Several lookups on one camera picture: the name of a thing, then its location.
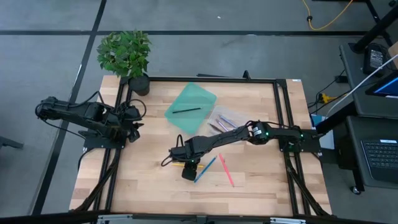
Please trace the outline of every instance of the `potted plant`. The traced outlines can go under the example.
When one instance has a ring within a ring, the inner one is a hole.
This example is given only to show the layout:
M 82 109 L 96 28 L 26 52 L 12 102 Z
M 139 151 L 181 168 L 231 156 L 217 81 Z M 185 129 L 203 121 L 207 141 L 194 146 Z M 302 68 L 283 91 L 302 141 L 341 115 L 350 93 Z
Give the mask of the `potted plant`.
M 128 82 L 131 90 L 140 96 L 149 93 L 147 57 L 150 52 L 147 34 L 142 31 L 111 33 L 104 37 L 97 48 L 97 60 L 101 69 L 112 71 Z

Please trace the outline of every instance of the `red pen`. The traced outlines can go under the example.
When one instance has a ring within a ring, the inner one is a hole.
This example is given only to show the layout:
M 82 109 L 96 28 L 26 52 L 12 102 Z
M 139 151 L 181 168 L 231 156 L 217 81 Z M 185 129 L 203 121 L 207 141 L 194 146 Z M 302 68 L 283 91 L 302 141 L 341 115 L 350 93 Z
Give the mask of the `red pen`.
M 223 156 L 221 155 L 221 153 L 218 154 L 218 156 L 219 156 L 220 159 L 221 159 L 221 163 L 223 164 L 223 167 L 224 167 L 224 170 L 225 170 L 225 172 L 226 172 L 226 175 L 228 176 L 229 182 L 231 183 L 232 187 L 235 187 L 234 182 L 232 181 L 231 174 L 229 174 L 228 168 L 227 168 L 226 165 L 225 165 Z

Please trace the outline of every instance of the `blue pen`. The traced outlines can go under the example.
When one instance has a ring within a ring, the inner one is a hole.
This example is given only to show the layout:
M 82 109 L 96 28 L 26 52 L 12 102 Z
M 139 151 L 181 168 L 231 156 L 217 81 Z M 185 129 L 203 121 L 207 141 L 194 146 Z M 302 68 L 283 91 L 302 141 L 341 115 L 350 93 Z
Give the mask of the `blue pen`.
M 199 178 L 206 172 L 207 168 L 209 168 L 211 166 L 211 164 L 216 160 L 217 156 L 215 156 L 210 162 L 209 164 L 207 164 L 207 166 L 202 170 L 202 172 L 199 174 L 199 176 L 197 178 L 195 178 L 195 180 L 193 181 L 194 183 L 196 183 Z

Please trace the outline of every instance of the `pen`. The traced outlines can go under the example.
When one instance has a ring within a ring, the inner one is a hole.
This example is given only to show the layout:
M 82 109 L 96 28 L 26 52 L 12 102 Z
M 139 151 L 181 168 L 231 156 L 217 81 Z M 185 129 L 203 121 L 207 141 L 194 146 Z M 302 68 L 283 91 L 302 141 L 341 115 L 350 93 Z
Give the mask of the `pen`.
M 219 133 L 224 133 L 224 131 L 220 130 L 219 128 L 217 128 L 215 125 L 212 125 L 209 123 L 209 125 L 216 131 L 218 131 Z
M 225 130 L 225 131 L 228 131 L 228 129 L 223 125 L 223 123 L 221 123 L 218 119 L 216 119 L 216 122 L 221 126 L 221 127 L 223 127 L 223 129 Z
M 221 118 L 223 121 L 227 122 L 227 123 L 228 123 L 229 125 L 231 125 L 232 127 L 237 128 L 237 126 L 236 126 L 234 123 L 232 123 L 232 121 L 226 119 L 226 117 L 224 117 L 223 115 L 220 115 L 220 118 Z
M 224 167 L 224 170 L 225 170 L 225 172 L 226 172 L 226 175 L 228 176 L 229 182 L 231 183 L 232 187 L 235 187 L 234 182 L 232 181 L 231 174 L 229 174 L 228 168 L 227 168 L 226 165 L 225 165 L 223 156 L 221 155 L 221 153 L 218 154 L 218 155 L 220 156 L 221 163 L 223 164 L 223 167 Z
M 200 110 L 201 108 L 192 108 L 192 109 L 186 109 L 186 110 L 179 110 L 179 111 L 173 111 L 172 113 L 181 113 L 181 112 L 187 112 L 187 111 L 193 111 L 193 110 Z
M 202 170 L 202 172 L 199 174 L 199 176 L 197 178 L 195 178 L 195 180 L 193 181 L 194 183 L 196 183 L 199 178 L 206 172 L 206 170 L 212 165 L 212 163 L 216 160 L 217 156 L 215 156 L 210 162 L 209 164 L 207 164 L 207 166 Z
M 185 166 L 185 164 L 172 163 L 173 166 Z M 204 168 L 203 165 L 198 165 L 198 168 Z

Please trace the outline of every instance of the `yellow cable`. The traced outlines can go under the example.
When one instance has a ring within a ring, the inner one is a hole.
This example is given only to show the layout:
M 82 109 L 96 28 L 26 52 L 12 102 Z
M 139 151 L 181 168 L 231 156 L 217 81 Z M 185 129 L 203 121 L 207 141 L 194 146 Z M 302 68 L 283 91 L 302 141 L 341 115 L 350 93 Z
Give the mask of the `yellow cable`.
M 303 3 L 304 3 L 305 7 L 307 8 L 308 16 L 311 16 L 310 8 L 308 7 L 308 5 L 307 5 L 307 3 L 305 2 L 305 0 L 302 0 L 302 1 L 303 1 Z M 322 30 L 322 29 L 328 27 L 330 24 L 334 23 L 334 22 L 337 20 L 337 18 L 339 18 L 339 17 L 347 10 L 348 6 L 351 5 L 351 3 L 353 3 L 353 1 L 354 1 L 354 0 L 351 0 L 351 1 L 347 4 L 347 6 L 342 10 L 341 13 L 339 13 L 332 21 L 330 21 L 328 24 L 326 24 L 325 26 L 323 26 L 323 27 L 321 27 L 321 28 L 314 28 L 314 27 L 312 27 L 311 20 L 309 19 L 309 20 L 308 20 L 308 23 L 310 24 L 311 29 L 312 29 L 312 30 Z

